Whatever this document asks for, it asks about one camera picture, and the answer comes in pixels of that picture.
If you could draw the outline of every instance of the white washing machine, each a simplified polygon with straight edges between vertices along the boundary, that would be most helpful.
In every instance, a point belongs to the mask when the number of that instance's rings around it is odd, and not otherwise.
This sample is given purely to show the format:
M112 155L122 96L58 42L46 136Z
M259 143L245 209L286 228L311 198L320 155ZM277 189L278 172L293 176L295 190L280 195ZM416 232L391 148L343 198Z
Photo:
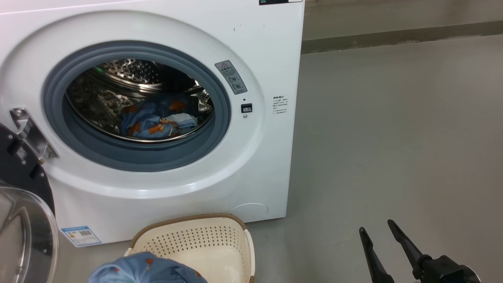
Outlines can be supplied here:
M284 217L303 13L297 0L2 2L3 166L25 169L1 179L46 200L76 246L195 214Z

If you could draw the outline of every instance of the sticker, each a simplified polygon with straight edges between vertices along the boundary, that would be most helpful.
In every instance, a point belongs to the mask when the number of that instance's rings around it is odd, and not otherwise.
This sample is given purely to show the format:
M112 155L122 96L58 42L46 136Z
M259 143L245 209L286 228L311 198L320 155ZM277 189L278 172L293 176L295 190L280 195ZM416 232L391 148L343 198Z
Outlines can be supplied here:
M303 0L259 0L259 5L283 4L292 2L302 2Z
M63 228L61 231L73 242L76 247L101 244L101 241L87 226Z
M225 77L225 80L229 83L234 94L241 94L248 91L241 76L229 60L217 63L215 67L217 67L222 76Z
M273 97L273 114L286 113L288 109L288 98L284 95Z

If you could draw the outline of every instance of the washing machine door opening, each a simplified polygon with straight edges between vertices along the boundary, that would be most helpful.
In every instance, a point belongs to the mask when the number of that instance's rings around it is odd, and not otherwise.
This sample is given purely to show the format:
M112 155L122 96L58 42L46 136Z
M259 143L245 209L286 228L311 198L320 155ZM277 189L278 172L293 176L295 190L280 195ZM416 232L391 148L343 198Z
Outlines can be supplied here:
M164 143L200 130L214 114L211 95L185 73L133 58L84 71L65 93L89 126L134 143Z
M91 161L136 172L178 168L211 152L230 124L229 97L209 67L149 42L90 46L52 70L44 112Z

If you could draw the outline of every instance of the laundry basket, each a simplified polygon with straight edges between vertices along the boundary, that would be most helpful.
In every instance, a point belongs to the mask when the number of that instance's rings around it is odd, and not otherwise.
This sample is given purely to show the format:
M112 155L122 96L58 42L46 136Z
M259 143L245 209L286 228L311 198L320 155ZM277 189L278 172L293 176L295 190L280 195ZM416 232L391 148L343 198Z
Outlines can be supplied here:
M206 214L152 224L134 237L124 256L151 252L198 271L208 283L253 283L255 251L243 221Z

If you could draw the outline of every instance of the gray floor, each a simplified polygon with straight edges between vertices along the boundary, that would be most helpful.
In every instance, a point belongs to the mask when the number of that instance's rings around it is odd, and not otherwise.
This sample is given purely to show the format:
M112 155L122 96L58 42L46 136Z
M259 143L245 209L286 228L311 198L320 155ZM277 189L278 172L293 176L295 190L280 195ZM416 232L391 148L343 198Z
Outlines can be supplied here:
M503 247L503 36L302 56L288 215L249 224L257 282L370 282L364 226L414 282L392 218L433 257L497 282ZM61 243L58 283L128 243Z

